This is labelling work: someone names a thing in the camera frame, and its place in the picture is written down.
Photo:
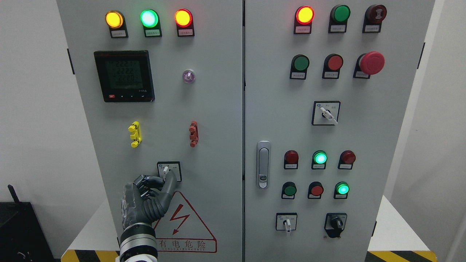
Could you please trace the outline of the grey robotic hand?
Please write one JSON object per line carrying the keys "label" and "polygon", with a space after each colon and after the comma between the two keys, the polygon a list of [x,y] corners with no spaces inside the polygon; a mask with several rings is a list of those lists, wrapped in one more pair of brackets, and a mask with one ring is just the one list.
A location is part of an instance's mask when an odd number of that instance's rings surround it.
{"label": "grey robotic hand", "polygon": [[122,226],[136,223],[151,225],[167,213],[177,186],[174,172],[168,168],[164,177],[140,175],[125,185],[122,196]]}

